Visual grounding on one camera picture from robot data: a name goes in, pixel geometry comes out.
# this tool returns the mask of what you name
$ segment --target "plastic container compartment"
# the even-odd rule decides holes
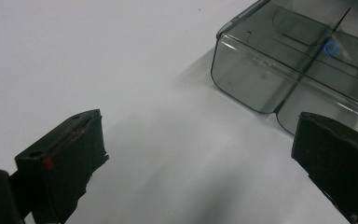
[[[212,78],[290,133],[302,111],[358,132],[358,1],[258,1],[218,32]]]

